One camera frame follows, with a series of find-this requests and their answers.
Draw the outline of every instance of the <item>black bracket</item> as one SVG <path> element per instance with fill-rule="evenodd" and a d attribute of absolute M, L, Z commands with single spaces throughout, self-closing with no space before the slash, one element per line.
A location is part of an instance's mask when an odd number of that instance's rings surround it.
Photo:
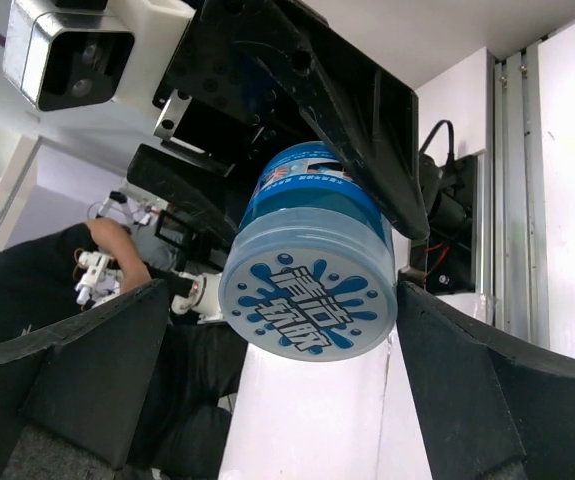
<path fill-rule="evenodd" d="M 321 139 L 398 231 L 428 236 L 409 87 L 301 2 L 196 8 L 154 99 L 171 88 L 192 97 L 176 137 L 228 158 L 242 181 L 294 142 Z"/>

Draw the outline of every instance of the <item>gray fabric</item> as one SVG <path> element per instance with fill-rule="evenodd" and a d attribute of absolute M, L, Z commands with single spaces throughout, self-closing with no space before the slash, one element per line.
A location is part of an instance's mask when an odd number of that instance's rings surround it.
<path fill-rule="evenodd" d="M 28 425 L 1 480 L 114 480 L 115 472 L 93 455 Z"/>
<path fill-rule="evenodd" d="M 156 225 L 131 227 L 131 239 L 136 244 L 138 253 L 143 261 L 150 266 L 168 272 L 176 266 L 178 249 L 169 243 L 156 237 Z M 183 234 L 162 228 L 161 235 L 176 243 L 181 243 Z"/>

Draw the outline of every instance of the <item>red wire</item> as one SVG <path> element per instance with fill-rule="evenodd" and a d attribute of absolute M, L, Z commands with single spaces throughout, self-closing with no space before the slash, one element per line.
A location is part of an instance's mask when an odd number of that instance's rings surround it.
<path fill-rule="evenodd" d="M 425 250 L 425 252 L 433 252 L 434 250 L 438 250 L 440 247 L 443 246 L 443 243 L 445 243 L 445 241 L 441 240 L 437 245 L 434 245 L 433 247 L 427 247 L 427 250 Z"/>
<path fill-rule="evenodd" d="M 434 264 L 433 267 L 431 267 L 431 270 L 429 270 L 427 272 L 427 274 L 425 275 L 425 278 L 423 278 L 423 286 L 425 287 L 425 290 L 427 289 L 427 277 L 434 271 L 436 270 L 441 263 L 443 263 L 443 261 L 445 260 L 445 257 L 447 256 L 447 254 L 449 253 L 451 247 L 447 247 L 445 248 L 445 250 L 442 251 L 442 253 L 440 254 L 440 257 L 438 257 L 438 261 L 436 261 L 436 263 Z"/>

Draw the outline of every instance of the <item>person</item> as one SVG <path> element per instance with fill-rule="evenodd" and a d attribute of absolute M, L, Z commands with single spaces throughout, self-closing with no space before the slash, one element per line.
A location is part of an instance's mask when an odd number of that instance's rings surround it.
<path fill-rule="evenodd" d="M 0 342 L 80 313 L 77 254 L 97 250 L 120 266 L 121 293 L 151 280 L 129 233 L 107 218 L 0 252 Z M 174 480 L 216 478 L 231 421 L 217 404 L 237 391 L 246 349 L 228 326 L 168 326 L 129 463 Z"/>

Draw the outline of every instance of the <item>screw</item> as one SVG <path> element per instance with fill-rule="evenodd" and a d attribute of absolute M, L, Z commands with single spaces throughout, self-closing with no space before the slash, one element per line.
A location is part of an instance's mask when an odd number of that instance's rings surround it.
<path fill-rule="evenodd" d="M 102 53 L 102 49 L 98 47 L 95 43 L 88 45 L 87 48 L 83 51 L 83 63 L 86 65 L 90 65 L 98 60 L 100 54 Z"/>
<path fill-rule="evenodd" d="M 214 100 L 214 106 L 222 110 L 227 106 L 227 99 L 225 97 L 216 97 L 216 100 Z"/>
<path fill-rule="evenodd" d="M 214 65 L 214 73 L 216 75 L 224 75 L 227 73 L 227 65 L 225 63 L 218 62 L 216 65 Z"/>
<path fill-rule="evenodd" d="M 291 56 L 291 65 L 298 75 L 309 75 L 309 69 L 314 59 L 307 50 L 296 50 Z"/>
<path fill-rule="evenodd" d="M 207 92 L 215 92 L 216 90 L 218 90 L 218 82 L 213 78 L 208 78 L 207 80 L 205 80 L 205 83 L 203 83 L 203 88 Z"/>
<path fill-rule="evenodd" d="M 269 90 L 265 92 L 265 100 L 267 100 L 268 102 L 273 102 L 274 100 L 276 100 L 276 92 L 274 90 Z"/>
<path fill-rule="evenodd" d="M 74 83 L 74 86 L 71 89 L 71 94 L 76 98 L 84 97 L 85 95 L 91 92 L 92 87 L 94 86 L 94 82 L 85 78 L 83 80 L 78 80 Z"/>
<path fill-rule="evenodd" d="M 231 75 L 229 75 L 229 83 L 231 83 L 232 85 L 237 85 L 239 83 L 242 83 L 242 81 L 243 76 L 239 72 L 232 72 Z"/>

